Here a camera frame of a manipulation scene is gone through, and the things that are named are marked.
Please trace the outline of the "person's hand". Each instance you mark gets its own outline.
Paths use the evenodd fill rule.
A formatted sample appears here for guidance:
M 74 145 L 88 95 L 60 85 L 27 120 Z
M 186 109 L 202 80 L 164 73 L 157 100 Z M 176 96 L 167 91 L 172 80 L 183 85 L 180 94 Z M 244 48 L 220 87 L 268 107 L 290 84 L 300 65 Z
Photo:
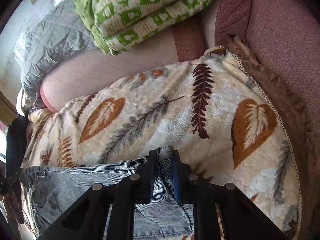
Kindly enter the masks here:
M 18 199 L 12 189 L 9 189 L 6 194 L 2 196 L 2 202 L 4 204 L 7 221 L 24 223 L 24 218 L 21 213 Z

